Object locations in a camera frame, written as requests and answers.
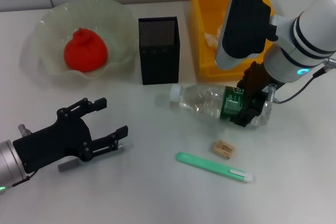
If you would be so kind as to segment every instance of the plastic bottle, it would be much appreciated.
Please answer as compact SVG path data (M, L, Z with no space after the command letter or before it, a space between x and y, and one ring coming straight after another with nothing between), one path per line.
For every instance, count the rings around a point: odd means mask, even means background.
M207 115L217 119L230 120L238 114L243 103L243 90L222 85L199 84L183 87L173 84L170 92L172 107L193 111L196 115ZM260 116L256 116L250 125L267 124L272 101L267 100Z

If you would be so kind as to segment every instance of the red plush toy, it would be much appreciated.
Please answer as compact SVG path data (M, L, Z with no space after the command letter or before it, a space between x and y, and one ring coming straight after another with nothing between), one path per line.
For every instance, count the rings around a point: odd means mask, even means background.
M89 29L79 28L64 49L64 60L69 68L81 72L94 71L107 61L104 41Z

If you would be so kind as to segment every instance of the yellow plastic bin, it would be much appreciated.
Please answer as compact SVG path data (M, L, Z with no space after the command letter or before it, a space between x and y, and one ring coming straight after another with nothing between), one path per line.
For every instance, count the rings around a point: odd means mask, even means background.
M198 77L203 81L214 80L239 80L251 63L255 60L262 63L265 51L270 47L271 42L267 41L265 50L256 59L247 59L239 66L228 70L220 70L215 63L215 48L208 46L204 33L217 34L218 26L222 25L230 0L191 0L190 20L191 32L193 34L194 65Z

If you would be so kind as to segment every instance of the beige eraser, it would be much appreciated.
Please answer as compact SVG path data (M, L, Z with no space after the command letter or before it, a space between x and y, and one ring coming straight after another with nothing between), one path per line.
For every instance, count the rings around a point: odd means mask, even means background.
M231 158L233 152L235 152L235 147L222 140L218 140L214 146L214 152L225 158Z

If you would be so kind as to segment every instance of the black cable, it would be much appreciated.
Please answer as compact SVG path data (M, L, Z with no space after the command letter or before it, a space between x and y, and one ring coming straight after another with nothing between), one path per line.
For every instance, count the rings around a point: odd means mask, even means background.
M315 78L314 77L312 77L298 92L296 92L294 95L292 95L290 98L288 98L288 99L285 99L285 100L283 100L283 101L279 101L279 102L277 102L277 104L283 104L283 103L285 103L285 102L288 102L288 101L290 101L290 100L292 100L293 98L295 98L298 94L300 94L313 80L314 80Z
M21 181L19 181L19 182L16 182L16 183L12 184L12 187L14 187L14 186L18 186L18 185L20 185L20 184L22 184L22 183L24 183L24 182L30 180L36 173L37 173L37 171L33 172L33 174L27 176L27 177L24 178L23 180L21 180Z
M35 174L37 173L37 171L33 172L33 174L31 174L29 177L29 179L31 179Z
M317 77L320 77L321 75L325 74L327 71L326 69L323 67L323 68L320 68L318 71L316 71L314 74L313 74L313 77L298 91L296 92L294 95L292 95L290 98L288 99L285 99L283 101L278 101L276 102L276 104L283 104L285 102L288 102L290 100L292 100L293 98L295 98L298 94L300 94L314 79L316 79Z

